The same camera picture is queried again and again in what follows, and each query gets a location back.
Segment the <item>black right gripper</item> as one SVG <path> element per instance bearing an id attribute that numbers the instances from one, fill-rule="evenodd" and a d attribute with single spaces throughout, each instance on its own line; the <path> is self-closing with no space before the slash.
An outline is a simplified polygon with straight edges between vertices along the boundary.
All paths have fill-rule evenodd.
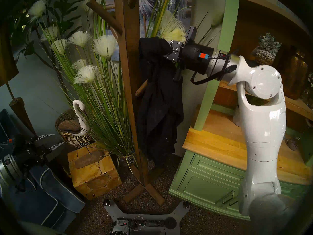
<path id="1" fill-rule="evenodd" d="M 185 43 L 176 40 L 168 41 L 173 51 L 163 57 L 177 63 L 173 81 L 180 81 L 182 70 L 185 69 L 210 76 L 209 63 L 214 60 L 214 48 L 195 43 L 196 34 L 197 28 L 190 26 Z"/>

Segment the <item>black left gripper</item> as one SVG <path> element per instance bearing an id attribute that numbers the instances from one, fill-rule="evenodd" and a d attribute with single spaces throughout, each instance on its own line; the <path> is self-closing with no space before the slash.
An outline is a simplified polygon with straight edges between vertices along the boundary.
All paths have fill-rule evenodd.
<path id="1" fill-rule="evenodd" d="M 30 140 L 18 134 L 12 139 L 12 144 L 11 156 L 19 168 L 43 166 L 64 150 L 64 142 L 55 144 L 55 134 L 35 135 Z"/>

